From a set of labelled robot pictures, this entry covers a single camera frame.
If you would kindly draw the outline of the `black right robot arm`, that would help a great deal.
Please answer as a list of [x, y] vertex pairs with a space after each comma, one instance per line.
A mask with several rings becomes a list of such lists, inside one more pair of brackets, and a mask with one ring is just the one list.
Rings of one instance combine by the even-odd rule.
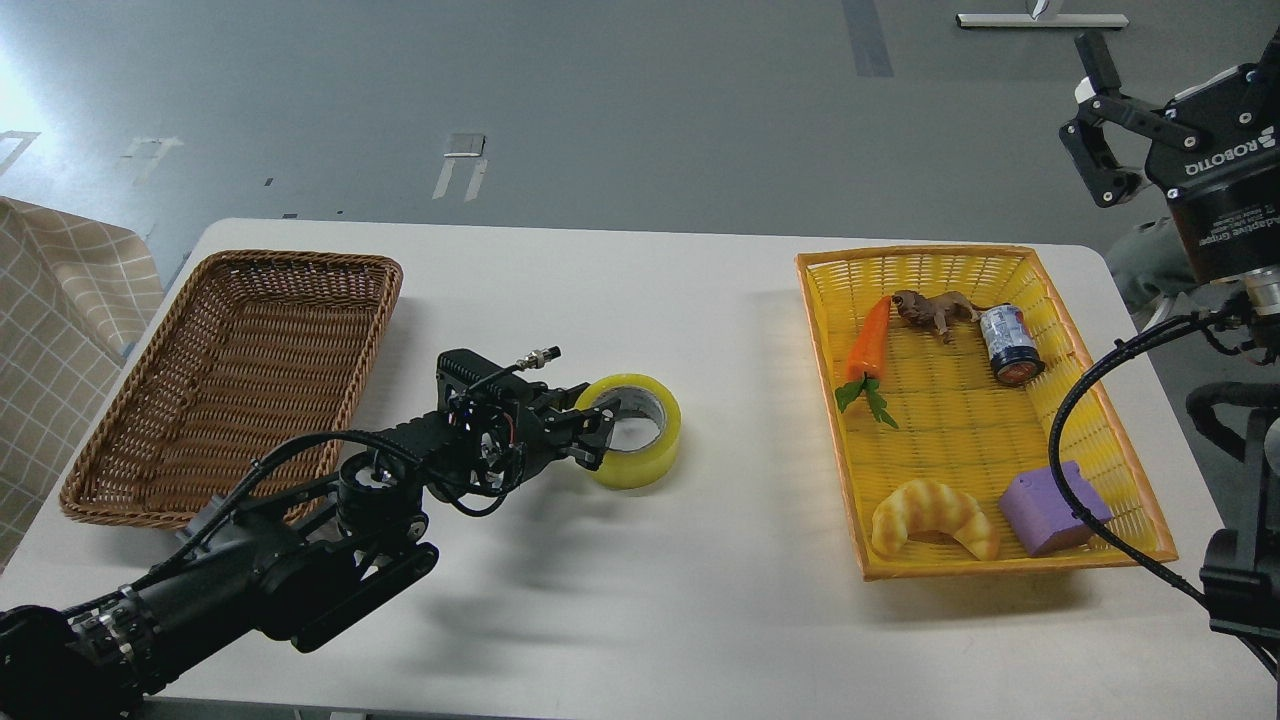
[[1121, 341], [1065, 393], [1048, 432], [1050, 471], [1071, 515], [1204, 609], [1213, 632], [1239, 639], [1277, 674], [1277, 459], [1266, 439], [1277, 428], [1277, 386], [1219, 382], [1187, 396], [1196, 430], [1231, 457], [1240, 477], [1219, 502], [1201, 588], [1120, 539], [1069, 487], [1062, 436], [1078, 402], [1110, 372], [1189, 334], [1224, 355], [1277, 361], [1279, 160], [1277, 40], [1257, 61], [1233, 67], [1162, 105], [1123, 91], [1105, 37], [1075, 40], [1087, 95], [1059, 136], [1094, 204], [1111, 208], [1143, 187], [1158, 188], [1198, 284], [1236, 282], [1221, 307], [1156, 322]]

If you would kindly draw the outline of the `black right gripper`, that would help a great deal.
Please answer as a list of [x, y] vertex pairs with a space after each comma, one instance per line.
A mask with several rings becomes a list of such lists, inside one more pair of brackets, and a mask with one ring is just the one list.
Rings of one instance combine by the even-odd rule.
[[1165, 193], [1199, 283], [1276, 265], [1280, 28], [1256, 65], [1187, 88], [1164, 110], [1121, 91], [1101, 32], [1089, 29], [1074, 44], [1088, 94], [1059, 138], [1094, 205], [1124, 204], [1144, 183], [1116, 160], [1105, 136], [1112, 124], [1152, 142], [1146, 174]]

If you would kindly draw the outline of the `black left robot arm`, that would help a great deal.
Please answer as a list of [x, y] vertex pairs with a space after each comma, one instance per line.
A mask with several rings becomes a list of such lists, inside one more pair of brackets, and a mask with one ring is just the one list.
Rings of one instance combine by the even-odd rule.
[[242, 635], [311, 652], [436, 565], [431, 496], [472, 518], [550, 462], [602, 466], [622, 415], [588, 386], [520, 378], [558, 357], [499, 366], [467, 348], [436, 363], [438, 406], [378, 430], [325, 430], [276, 446], [182, 532], [143, 577], [90, 602], [3, 614], [5, 719], [125, 719], [147, 694]]

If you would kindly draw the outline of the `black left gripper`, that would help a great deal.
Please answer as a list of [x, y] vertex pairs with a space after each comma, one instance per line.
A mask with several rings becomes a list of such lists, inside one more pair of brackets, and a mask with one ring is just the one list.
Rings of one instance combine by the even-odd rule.
[[[622, 384], [596, 380], [552, 388], [470, 388], [471, 491], [512, 491], [552, 462], [571, 457], [598, 470], [621, 416]], [[608, 420], [571, 420], [572, 414]]]

